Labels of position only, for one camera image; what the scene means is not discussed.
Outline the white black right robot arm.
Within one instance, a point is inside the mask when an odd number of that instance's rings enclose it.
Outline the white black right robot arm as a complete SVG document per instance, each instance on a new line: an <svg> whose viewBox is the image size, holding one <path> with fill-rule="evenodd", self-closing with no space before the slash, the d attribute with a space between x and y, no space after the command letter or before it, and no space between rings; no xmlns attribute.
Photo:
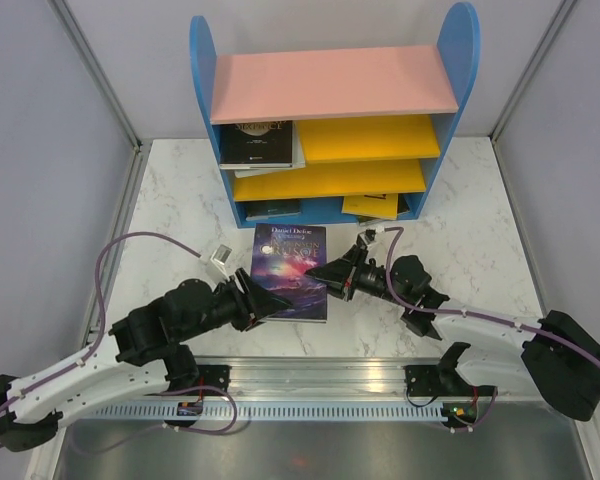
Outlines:
<svg viewBox="0 0 600 480"><path fill-rule="evenodd" d="M539 396L579 421L600 403L600 344L563 312L524 320L468 309L431 287L417 256L385 268L360 246L306 274L344 301L363 292L401 305L412 333L447 343L435 363L406 367L411 397Z"/></svg>

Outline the pale grey Gatsby book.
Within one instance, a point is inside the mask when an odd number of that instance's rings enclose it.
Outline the pale grey Gatsby book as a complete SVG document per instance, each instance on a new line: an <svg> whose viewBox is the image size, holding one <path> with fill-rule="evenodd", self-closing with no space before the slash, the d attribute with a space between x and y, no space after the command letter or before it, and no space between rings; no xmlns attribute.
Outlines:
<svg viewBox="0 0 600 480"><path fill-rule="evenodd" d="M299 134L292 121L234 125L237 134L237 178L291 171L306 166Z"/></svg>

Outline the yellow Little Prince book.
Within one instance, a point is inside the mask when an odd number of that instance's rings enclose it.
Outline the yellow Little Prince book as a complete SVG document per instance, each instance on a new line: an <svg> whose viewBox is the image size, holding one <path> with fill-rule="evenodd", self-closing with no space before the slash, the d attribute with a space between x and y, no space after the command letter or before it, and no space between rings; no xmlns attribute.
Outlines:
<svg viewBox="0 0 600 480"><path fill-rule="evenodd" d="M398 195L346 196L343 198L341 212L356 216L395 220L398 216Z"/></svg>

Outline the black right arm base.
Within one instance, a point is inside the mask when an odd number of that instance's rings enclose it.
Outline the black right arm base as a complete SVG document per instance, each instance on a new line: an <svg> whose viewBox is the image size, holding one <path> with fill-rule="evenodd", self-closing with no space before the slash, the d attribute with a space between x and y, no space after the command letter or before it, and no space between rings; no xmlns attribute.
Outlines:
<svg viewBox="0 0 600 480"><path fill-rule="evenodd" d="M480 398L495 392L490 385L474 385L457 371L460 356L470 348L465 342L455 342L436 364L411 364L403 367L405 396L416 407L424 407L451 397Z"/></svg>

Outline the black Moon and Sixpence book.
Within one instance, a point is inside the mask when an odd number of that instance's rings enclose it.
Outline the black Moon and Sixpence book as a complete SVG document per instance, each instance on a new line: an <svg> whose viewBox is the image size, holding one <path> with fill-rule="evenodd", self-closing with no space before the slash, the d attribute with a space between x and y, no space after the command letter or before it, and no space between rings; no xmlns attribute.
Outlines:
<svg viewBox="0 0 600 480"><path fill-rule="evenodd" d="M220 126L223 170L286 168L293 160L293 123L269 121Z"/></svg>

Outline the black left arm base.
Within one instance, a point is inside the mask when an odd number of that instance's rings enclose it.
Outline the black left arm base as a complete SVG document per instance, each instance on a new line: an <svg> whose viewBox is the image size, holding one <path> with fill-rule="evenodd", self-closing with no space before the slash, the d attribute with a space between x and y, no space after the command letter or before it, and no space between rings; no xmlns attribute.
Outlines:
<svg viewBox="0 0 600 480"><path fill-rule="evenodd" d="M230 384L231 367L222 364L203 364L198 366L196 376L186 376L172 380L167 392L179 396L193 397L202 401L206 396L219 396L215 389L227 392Z"/></svg>

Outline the purple Robinson Crusoe book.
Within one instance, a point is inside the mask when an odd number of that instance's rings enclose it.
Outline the purple Robinson Crusoe book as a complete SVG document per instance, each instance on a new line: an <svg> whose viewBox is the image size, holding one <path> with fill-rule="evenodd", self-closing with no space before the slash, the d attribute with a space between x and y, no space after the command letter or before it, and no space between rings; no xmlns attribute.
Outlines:
<svg viewBox="0 0 600 480"><path fill-rule="evenodd" d="M321 226L258 223L254 230L251 278L291 306L269 319L327 321L326 287L306 275L327 262L326 229Z"/></svg>

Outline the teal ocean cover book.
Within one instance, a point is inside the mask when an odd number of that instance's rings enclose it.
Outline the teal ocean cover book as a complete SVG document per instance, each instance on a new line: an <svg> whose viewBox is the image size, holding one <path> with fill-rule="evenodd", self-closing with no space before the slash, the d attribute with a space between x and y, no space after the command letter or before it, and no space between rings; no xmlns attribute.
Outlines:
<svg viewBox="0 0 600 480"><path fill-rule="evenodd" d="M301 213L301 202L290 200L262 200L245 203L245 219L247 221L266 220Z"/></svg>

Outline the blue pink yellow shelf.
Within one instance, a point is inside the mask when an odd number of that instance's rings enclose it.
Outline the blue pink yellow shelf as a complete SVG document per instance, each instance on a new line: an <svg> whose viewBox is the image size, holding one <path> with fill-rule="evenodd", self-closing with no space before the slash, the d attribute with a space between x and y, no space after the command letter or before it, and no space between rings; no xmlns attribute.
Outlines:
<svg viewBox="0 0 600 480"><path fill-rule="evenodd" d="M481 27L466 1L433 45L220 55L201 16L189 30L191 74L211 149L225 126L291 121L306 164L239 178L222 171L235 223L250 202L298 200L296 224L352 223L345 199L388 195L418 218L472 93Z"/></svg>

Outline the dark green Alice Wonderland book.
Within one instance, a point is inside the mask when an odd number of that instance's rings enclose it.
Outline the dark green Alice Wonderland book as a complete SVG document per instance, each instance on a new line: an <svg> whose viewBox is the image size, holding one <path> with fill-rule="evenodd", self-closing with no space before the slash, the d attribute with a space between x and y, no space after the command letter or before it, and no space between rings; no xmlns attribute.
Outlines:
<svg viewBox="0 0 600 480"><path fill-rule="evenodd" d="M359 223L395 221L399 215L409 211L410 207L403 194L364 196L362 210L355 216Z"/></svg>

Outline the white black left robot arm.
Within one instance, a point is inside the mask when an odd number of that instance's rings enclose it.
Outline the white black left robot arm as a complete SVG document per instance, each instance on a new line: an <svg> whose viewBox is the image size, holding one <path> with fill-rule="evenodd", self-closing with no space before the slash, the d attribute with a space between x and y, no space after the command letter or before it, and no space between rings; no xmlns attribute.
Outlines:
<svg viewBox="0 0 600 480"><path fill-rule="evenodd" d="M0 375L0 448L36 448L126 399L197 392L202 384L188 340L225 325L249 331L291 305L243 269L216 287L185 280L57 364L28 377Z"/></svg>

